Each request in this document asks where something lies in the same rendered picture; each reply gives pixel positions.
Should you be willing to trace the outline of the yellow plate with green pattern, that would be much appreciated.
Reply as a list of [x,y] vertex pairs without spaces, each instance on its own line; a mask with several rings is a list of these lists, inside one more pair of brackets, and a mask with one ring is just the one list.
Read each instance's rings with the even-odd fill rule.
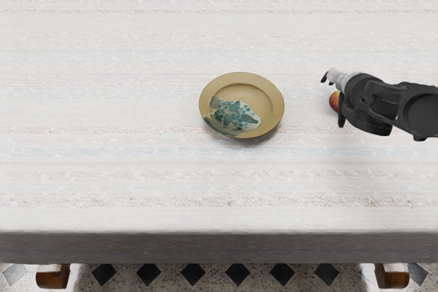
[[265,77],[230,72],[211,80],[198,102],[201,116],[215,132],[237,139],[271,133],[283,118],[281,91]]

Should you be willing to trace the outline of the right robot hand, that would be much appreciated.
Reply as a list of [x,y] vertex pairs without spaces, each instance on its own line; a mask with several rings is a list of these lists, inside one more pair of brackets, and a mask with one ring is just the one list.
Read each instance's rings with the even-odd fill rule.
[[344,105],[344,101],[346,100],[346,84],[351,77],[352,74],[343,73],[331,68],[324,73],[324,76],[320,80],[321,83],[328,82],[329,85],[334,85],[336,91],[340,91],[338,112],[336,112],[337,124],[339,128],[343,128],[346,122],[346,117],[342,113],[342,107]]

